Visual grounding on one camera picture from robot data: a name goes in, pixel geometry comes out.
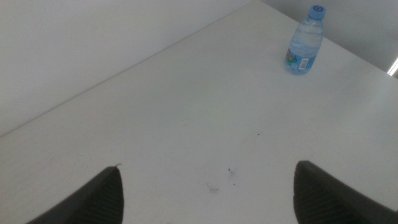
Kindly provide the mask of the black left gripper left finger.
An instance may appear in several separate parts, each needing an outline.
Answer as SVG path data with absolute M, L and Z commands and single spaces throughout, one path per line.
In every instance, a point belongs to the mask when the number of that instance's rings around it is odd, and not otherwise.
M 121 173 L 116 166 L 111 166 L 30 223 L 121 224 L 123 215 L 124 194 Z

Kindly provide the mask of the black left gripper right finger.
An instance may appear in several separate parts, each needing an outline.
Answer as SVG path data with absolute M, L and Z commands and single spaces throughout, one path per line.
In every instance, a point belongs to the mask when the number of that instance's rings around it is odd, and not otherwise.
M 397 212 L 310 161 L 295 167 L 293 205 L 299 223 L 397 224 Z

